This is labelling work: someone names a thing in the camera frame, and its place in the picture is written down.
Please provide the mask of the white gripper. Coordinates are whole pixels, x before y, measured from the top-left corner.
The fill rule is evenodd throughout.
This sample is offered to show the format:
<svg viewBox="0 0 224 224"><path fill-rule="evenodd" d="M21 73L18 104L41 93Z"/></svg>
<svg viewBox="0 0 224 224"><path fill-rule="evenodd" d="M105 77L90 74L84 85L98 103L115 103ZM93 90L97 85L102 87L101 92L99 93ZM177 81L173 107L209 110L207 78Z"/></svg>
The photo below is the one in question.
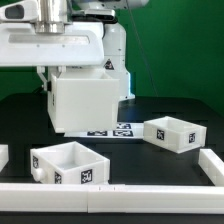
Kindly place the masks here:
<svg viewBox="0 0 224 224"><path fill-rule="evenodd" d="M48 91L44 66L58 66L59 75L66 66L99 65L104 59L102 25L80 30L68 25L63 34L37 34L28 23L0 24L0 67L37 66L37 75Z"/></svg>

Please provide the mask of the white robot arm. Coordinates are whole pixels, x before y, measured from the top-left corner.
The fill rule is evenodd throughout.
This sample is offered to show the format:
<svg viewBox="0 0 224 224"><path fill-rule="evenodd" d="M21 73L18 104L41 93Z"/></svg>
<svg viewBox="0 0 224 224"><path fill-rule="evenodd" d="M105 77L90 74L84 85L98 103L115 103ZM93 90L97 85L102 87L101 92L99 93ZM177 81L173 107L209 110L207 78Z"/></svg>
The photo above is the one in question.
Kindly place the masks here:
<svg viewBox="0 0 224 224"><path fill-rule="evenodd" d="M43 88L73 85L97 71L120 82L119 99L130 99L125 67L126 31L116 11L150 0L19 0L0 6L0 67L35 67Z"/></svg>

